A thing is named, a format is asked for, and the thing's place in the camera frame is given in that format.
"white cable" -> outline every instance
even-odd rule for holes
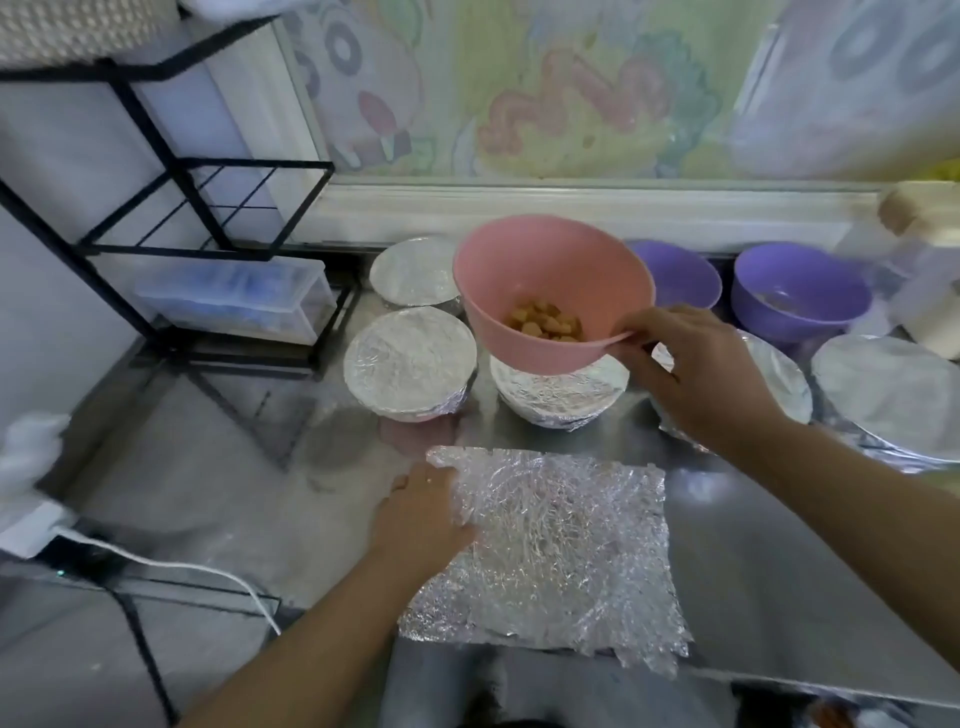
[[[241,579],[239,576],[236,576],[229,571],[221,571],[219,569],[214,569],[213,567],[205,567],[200,564],[185,564],[180,561],[156,561],[154,559],[148,559],[144,556],[137,556],[135,553],[130,553],[129,551],[121,548],[120,546],[114,546],[109,544],[106,541],[100,541],[99,539],[91,539],[85,536],[78,531],[73,530],[72,528],[64,528],[62,526],[57,526],[53,529],[54,533],[58,536],[62,536],[64,539],[69,539],[78,544],[87,544],[88,546],[98,546],[99,548],[105,548],[107,551],[112,551],[118,556],[123,556],[125,559],[130,559],[135,561],[138,564],[143,564],[148,567],[162,567],[164,569],[192,569],[194,571],[205,571],[206,573],[214,573],[217,576],[224,576],[231,581],[236,582],[241,587],[243,587],[247,594],[253,599],[253,603],[256,605],[256,608],[260,610],[260,614],[263,615],[263,618],[270,624],[271,628],[277,633],[280,634],[280,628],[277,626],[276,621],[274,620],[273,615],[270,614],[270,611],[267,609],[266,605],[260,601],[260,597],[256,595],[256,591],[253,587],[248,584],[246,581]]]

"person's right arm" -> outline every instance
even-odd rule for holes
[[[612,353],[690,437],[779,498],[960,669],[960,498],[789,420],[736,329],[688,306],[628,316]],[[661,341],[667,373],[642,348]]]

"woven basket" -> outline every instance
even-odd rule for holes
[[[0,0],[0,68],[110,56],[179,19],[176,0]]]

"foil lid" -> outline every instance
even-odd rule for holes
[[[835,414],[873,438],[861,447],[888,449],[891,458],[960,462],[955,364],[901,339],[845,334],[827,341],[810,369]]]
[[[410,421],[456,411],[476,362],[466,324],[430,306],[407,308],[354,337],[344,355],[344,380],[376,414]]]
[[[783,410],[783,414],[803,425],[809,423],[813,416],[813,395],[800,367],[785,353],[763,339],[747,331],[740,329],[737,331],[747,345],[750,356],[763,374],[767,387],[780,405],[780,409]],[[667,372],[673,371],[673,356],[663,344],[657,344],[651,355]],[[693,443],[702,452],[709,452],[684,435],[655,401],[654,407],[660,415],[660,429],[674,437]]]
[[[490,357],[500,396],[527,422],[574,430],[600,416],[627,389],[630,372],[612,356],[568,375],[530,375]]]
[[[441,235],[395,243],[376,257],[370,284],[377,295],[395,306],[436,305],[458,299],[453,282],[457,243]]]
[[[403,637],[584,654],[674,675],[690,635],[667,558],[663,471],[530,450],[433,448],[480,537],[424,585]]]

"black metal frame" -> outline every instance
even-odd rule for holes
[[[116,313],[122,316],[146,340],[146,349],[152,356],[168,359],[179,368],[194,367],[196,371],[230,374],[256,374],[257,376],[310,376],[321,365],[321,352],[331,332],[342,325],[352,310],[348,302],[354,301],[360,290],[360,261],[358,257],[343,265],[343,255],[329,255],[319,246],[290,245],[288,238],[302,219],[307,209],[316,201],[330,181],[335,171],[329,161],[306,161],[290,159],[240,159],[240,158],[196,158],[178,157],[167,144],[163,135],[154,124],[149,112],[140,102],[132,84],[141,82],[166,81],[174,78],[191,66],[204,61],[223,50],[234,41],[247,36],[274,20],[273,17],[257,18],[230,25],[221,31],[200,40],[174,56],[152,64],[122,64],[111,59],[100,59],[93,63],[72,63],[53,68],[0,70],[0,83],[107,83],[113,90],[128,116],[150,144],[163,172],[142,189],[132,195],[123,205],[115,209],[99,224],[85,234],[76,245],[71,245],[57,233],[43,218],[20,198],[8,185],[0,180],[0,205],[18,222],[39,239],[70,270],[79,276],[97,295],[99,295]],[[198,167],[213,166],[218,169],[203,183],[197,185],[191,174]],[[201,189],[225,168],[259,167],[268,172],[251,190],[247,197],[232,208],[232,213],[224,223],[217,220],[211,206],[208,205]],[[277,171],[282,169],[318,170],[322,174],[319,181],[307,193],[293,215],[285,222],[277,237],[269,244],[251,241],[231,240],[225,225],[240,209],[248,207],[248,202],[256,191]],[[172,182],[183,195],[183,201],[171,210],[163,219],[135,244],[109,245],[99,241],[140,204],[157,192],[164,184]],[[162,248],[144,245],[167,220],[184,206],[189,205],[204,225],[208,238],[197,250]],[[276,255],[336,260],[342,276],[341,292],[337,298],[336,309],[324,330],[320,332],[312,346],[297,347],[298,356],[263,355],[243,353],[212,353],[197,351],[206,334],[173,326],[157,326],[144,318],[119,292],[116,291],[92,263],[89,257],[100,254],[120,255],[168,255],[176,257],[224,258],[239,260],[270,260]],[[242,337],[233,338],[243,341]],[[289,350],[291,345],[283,345]]]

